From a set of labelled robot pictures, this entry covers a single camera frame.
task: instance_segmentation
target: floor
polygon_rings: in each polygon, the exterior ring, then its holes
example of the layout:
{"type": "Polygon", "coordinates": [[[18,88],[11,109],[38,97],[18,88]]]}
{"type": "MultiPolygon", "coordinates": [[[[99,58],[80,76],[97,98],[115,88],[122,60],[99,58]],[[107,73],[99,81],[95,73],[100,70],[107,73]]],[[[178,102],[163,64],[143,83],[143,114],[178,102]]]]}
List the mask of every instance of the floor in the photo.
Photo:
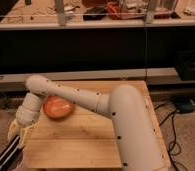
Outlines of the floor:
{"type": "MultiPolygon", "coordinates": [[[[7,145],[7,131],[10,122],[15,117],[16,107],[12,109],[8,105],[7,109],[1,109],[2,103],[0,102],[0,152],[7,145]]],[[[164,102],[154,102],[154,106],[157,106],[164,102]]],[[[161,122],[171,111],[174,110],[174,106],[171,103],[159,108],[156,111],[159,122],[161,122]]],[[[181,146],[181,154],[174,156],[175,161],[181,162],[189,171],[195,171],[195,111],[190,114],[176,114],[175,115],[175,128],[177,133],[177,141],[181,146]]],[[[169,142],[173,140],[174,136],[172,133],[171,118],[169,118],[165,124],[162,126],[162,133],[165,142],[168,146],[169,142]]],[[[180,171],[185,169],[177,164],[180,171]]]]}

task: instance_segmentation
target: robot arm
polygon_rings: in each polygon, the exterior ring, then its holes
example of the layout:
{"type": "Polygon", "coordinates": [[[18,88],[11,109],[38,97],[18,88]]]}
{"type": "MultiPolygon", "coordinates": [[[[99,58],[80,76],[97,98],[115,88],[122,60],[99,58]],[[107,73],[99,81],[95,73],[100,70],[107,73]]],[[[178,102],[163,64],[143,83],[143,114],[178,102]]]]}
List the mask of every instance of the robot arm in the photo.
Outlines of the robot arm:
{"type": "Polygon", "coordinates": [[[56,95],[111,118],[123,171],[168,171],[141,93],[121,85],[110,94],[61,86],[33,75],[26,81],[30,90],[16,113],[17,122],[27,127],[37,122],[43,98],[56,95]]]}

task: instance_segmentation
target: orange bowl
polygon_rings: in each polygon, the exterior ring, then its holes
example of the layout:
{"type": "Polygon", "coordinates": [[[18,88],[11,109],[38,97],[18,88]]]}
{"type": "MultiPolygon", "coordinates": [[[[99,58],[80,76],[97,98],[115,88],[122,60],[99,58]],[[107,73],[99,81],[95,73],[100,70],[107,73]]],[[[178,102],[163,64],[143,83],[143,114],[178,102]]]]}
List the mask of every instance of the orange bowl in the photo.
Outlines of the orange bowl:
{"type": "Polygon", "coordinates": [[[57,96],[49,96],[43,104],[44,113],[50,118],[63,118],[72,113],[74,104],[57,96]]]}

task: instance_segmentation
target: black cable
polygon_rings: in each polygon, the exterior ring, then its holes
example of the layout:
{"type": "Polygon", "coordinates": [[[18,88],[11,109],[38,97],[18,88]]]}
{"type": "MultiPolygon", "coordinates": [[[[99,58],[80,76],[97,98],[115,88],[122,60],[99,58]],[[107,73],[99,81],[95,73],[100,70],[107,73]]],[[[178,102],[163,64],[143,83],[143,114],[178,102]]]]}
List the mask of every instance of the black cable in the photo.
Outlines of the black cable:
{"type": "Polygon", "coordinates": [[[169,113],[169,114],[163,119],[163,121],[160,123],[160,126],[162,126],[162,125],[168,120],[168,118],[169,118],[170,116],[172,116],[171,122],[172,122],[172,130],[173,130],[173,134],[174,134],[174,140],[171,141],[171,142],[169,143],[169,147],[168,147],[168,150],[167,150],[167,151],[168,151],[168,155],[169,155],[171,164],[173,165],[175,171],[179,171],[179,168],[177,167],[176,164],[178,164],[178,165],[180,165],[181,167],[183,167],[185,171],[188,171],[188,169],[187,169],[182,163],[180,163],[180,162],[175,161],[175,160],[172,159],[172,156],[177,156],[177,155],[179,155],[179,154],[181,153],[181,151],[182,151],[180,144],[177,142],[177,134],[176,134],[175,123],[174,123],[174,118],[175,118],[176,113],[177,113],[177,109],[175,109],[174,111],[172,111],[171,113],[169,113]],[[174,150],[174,148],[175,148],[176,145],[179,147],[179,151],[176,152],[176,153],[172,153],[172,151],[174,150]]]}
{"type": "MultiPolygon", "coordinates": [[[[174,141],[171,141],[169,143],[169,148],[171,148],[171,144],[172,143],[174,143],[174,141]]],[[[181,148],[180,144],[178,142],[176,142],[176,145],[177,145],[177,147],[178,147],[179,150],[177,152],[175,152],[175,153],[171,153],[170,152],[171,156],[178,156],[182,152],[182,148],[181,148]]]]}
{"type": "Polygon", "coordinates": [[[145,78],[144,80],[147,81],[148,76],[148,30],[146,26],[146,21],[144,21],[144,28],[145,28],[145,78]]]}
{"type": "Polygon", "coordinates": [[[165,102],[165,103],[159,104],[158,106],[156,106],[156,107],[154,108],[154,110],[157,110],[157,109],[159,109],[159,108],[161,108],[161,107],[163,107],[163,106],[165,106],[165,105],[167,105],[167,104],[169,104],[169,103],[171,103],[171,101],[167,101],[167,102],[165,102]]]}
{"type": "Polygon", "coordinates": [[[173,112],[172,120],[171,120],[174,140],[170,142],[171,145],[169,146],[169,150],[168,150],[169,152],[171,152],[174,149],[176,142],[177,142],[177,134],[176,134],[176,129],[175,129],[175,125],[174,125],[175,114],[176,114],[176,111],[173,112]]]}
{"type": "Polygon", "coordinates": [[[177,110],[175,109],[174,111],[172,111],[171,113],[169,113],[169,114],[163,119],[163,121],[160,123],[160,126],[162,126],[162,125],[167,121],[167,119],[168,119],[170,116],[174,115],[176,112],[177,112],[177,110]]]}

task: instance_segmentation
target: wooden surface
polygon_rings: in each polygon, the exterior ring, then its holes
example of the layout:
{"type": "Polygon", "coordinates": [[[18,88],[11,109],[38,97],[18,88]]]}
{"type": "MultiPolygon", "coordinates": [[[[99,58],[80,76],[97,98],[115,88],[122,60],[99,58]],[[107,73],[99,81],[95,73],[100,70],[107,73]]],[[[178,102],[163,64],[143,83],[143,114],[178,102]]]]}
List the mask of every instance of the wooden surface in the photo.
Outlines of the wooden surface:
{"type": "Polygon", "coordinates": [[[191,0],[191,3],[189,4],[189,0],[178,0],[178,4],[176,7],[176,13],[181,17],[181,19],[187,20],[187,19],[195,19],[195,15],[187,15],[183,11],[187,5],[195,5],[195,0],[191,0]]]}
{"type": "MultiPolygon", "coordinates": [[[[143,81],[69,81],[66,86],[110,92],[119,84],[137,87],[147,101],[167,166],[170,161],[153,105],[143,81]]],[[[50,120],[41,114],[24,149],[24,163],[28,168],[121,168],[118,147],[110,119],[76,106],[64,120],[50,120]]]]}
{"type": "MultiPolygon", "coordinates": [[[[188,0],[179,0],[176,7],[176,13],[183,20],[195,19],[195,16],[183,13],[188,2],[188,0]]],[[[81,0],[64,0],[64,4],[74,4],[75,6],[79,6],[80,8],[76,9],[75,16],[70,21],[83,22],[82,15],[87,8],[81,3],[81,0]]],[[[195,0],[192,0],[191,5],[195,5],[195,0]]],[[[29,6],[25,5],[25,0],[19,0],[1,23],[55,23],[58,19],[54,8],[54,0],[32,0],[32,5],[29,6]]]]}

